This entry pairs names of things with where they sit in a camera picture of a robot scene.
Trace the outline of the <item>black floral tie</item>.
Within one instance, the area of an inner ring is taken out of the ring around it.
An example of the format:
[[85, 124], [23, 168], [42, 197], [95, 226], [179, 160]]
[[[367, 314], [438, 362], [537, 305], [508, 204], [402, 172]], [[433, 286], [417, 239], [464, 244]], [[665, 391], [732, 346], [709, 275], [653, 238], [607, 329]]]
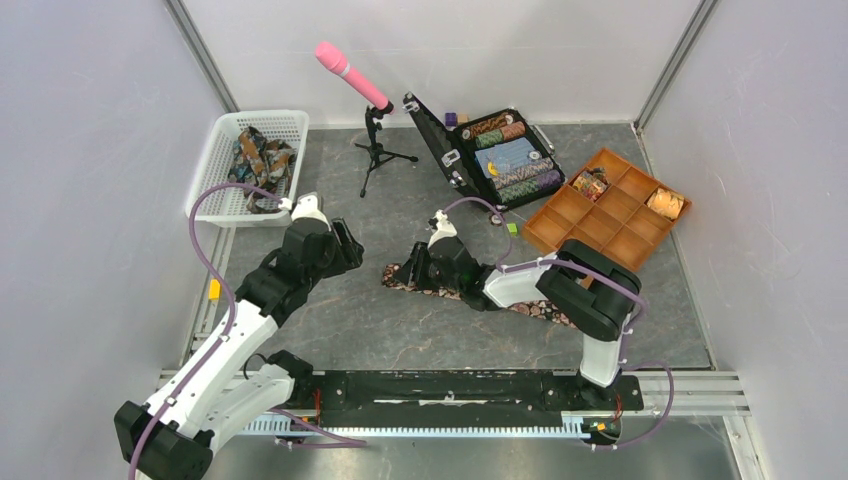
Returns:
[[[418, 293], [429, 297], [437, 297], [443, 299], [451, 299], [462, 302], [458, 292], [438, 287], [436, 289], [419, 288], [417, 286], [408, 286], [396, 280], [394, 274], [401, 269], [401, 265], [397, 263], [388, 264], [382, 274], [382, 285], [392, 290], [403, 291], [407, 293]], [[519, 302], [507, 307], [508, 311], [519, 313], [528, 317], [539, 320], [549, 321], [554, 324], [563, 325], [576, 329], [577, 326], [556, 307], [551, 301], [538, 300], [531, 302]]]

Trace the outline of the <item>white plastic basket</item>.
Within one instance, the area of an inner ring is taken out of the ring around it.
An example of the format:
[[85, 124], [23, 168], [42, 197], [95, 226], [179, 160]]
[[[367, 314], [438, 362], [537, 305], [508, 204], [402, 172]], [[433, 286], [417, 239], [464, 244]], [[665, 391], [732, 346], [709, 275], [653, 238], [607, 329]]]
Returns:
[[[280, 140], [294, 149], [294, 161], [289, 173], [280, 182], [277, 195], [285, 198], [288, 205], [296, 203], [301, 159], [305, 157], [309, 126], [310, 117], [302, 110], [240, 111], [219, 117], [207, 138], [196, 168], [185, 212], [191, 212], [204, 191], [228, 181], [236, 157], [238, 137], [248, 127], [255, 128], [269, 141]], [[256, 205], [265, 210], [262, 214], [250, 212], [247, 204], [248, 199], [240, 188], [216, 191], [204, 200], [196, 220], [221, 228], [285, 227], [290, 224], [290, 213], [285, 209], [280, 210], [278, 203], [271, 199], [262, 197], [257, 200]]]

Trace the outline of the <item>orange compartment tray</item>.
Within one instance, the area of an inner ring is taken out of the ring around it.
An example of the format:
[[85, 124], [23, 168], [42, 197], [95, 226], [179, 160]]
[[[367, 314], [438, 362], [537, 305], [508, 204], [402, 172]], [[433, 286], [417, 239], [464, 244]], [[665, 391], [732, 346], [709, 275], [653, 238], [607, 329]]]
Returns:
[[[584, 170], [606, 169], [609, 188], [595, 202], [572, 186]], [[522, 226], [521, 236], [544, 254], [552, 253], [571, 239], [579, 240], [631, 271], [638, 271], [691, 207], [676, 221], [669, 221], [646, 206], [663, 184], [608, 148], [600, 149]]]

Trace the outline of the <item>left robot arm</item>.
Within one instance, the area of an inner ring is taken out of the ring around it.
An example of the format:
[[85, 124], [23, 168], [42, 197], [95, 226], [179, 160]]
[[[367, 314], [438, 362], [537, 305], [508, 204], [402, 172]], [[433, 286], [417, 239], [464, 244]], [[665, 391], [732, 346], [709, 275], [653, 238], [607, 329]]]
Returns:
[[200, 479], [215, 453], [255, 418], [285, 403], [297, 408], [314, 400], [312, 365], [285, 350], [237, 388], [226, 386], [321, 280], [358, 268], [363, 253], [341, 218], [294, 220], [179, 372], [142, 404], [127, 401], [116, 412], [129, 478]]

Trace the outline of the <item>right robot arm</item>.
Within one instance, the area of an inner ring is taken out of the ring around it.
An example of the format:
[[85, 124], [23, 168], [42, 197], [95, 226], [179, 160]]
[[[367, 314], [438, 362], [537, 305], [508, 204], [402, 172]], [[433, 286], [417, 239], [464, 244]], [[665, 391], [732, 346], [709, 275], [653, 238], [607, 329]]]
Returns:
[[634, 406], [620, 387], [624, 338], [647, 311], [639, 278], [579, 240], [533, 261], [478, 262], [454, 237], [418, 242], [404, 264], [386, 267], [386, 287], [460, 300], [475, 311], [511, 310], [576, 328], [582, 358], [565, 398], [574, 410]]

